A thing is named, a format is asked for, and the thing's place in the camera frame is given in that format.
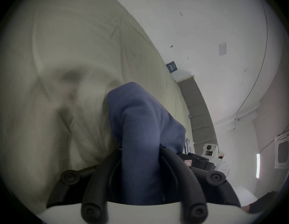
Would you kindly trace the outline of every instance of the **white robot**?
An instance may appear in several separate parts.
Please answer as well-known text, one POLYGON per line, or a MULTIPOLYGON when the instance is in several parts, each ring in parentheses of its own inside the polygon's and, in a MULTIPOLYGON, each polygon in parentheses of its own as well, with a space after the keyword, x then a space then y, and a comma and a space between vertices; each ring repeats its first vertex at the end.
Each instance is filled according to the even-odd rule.
POLYGON ((227 177, 230 172, 230 165, 222 160, 223 152, 219 152, 217 144, 205 144, 203 146, 202 157, 208 158, 209 162, 214 163, 215 170, 220 171, 227 177))

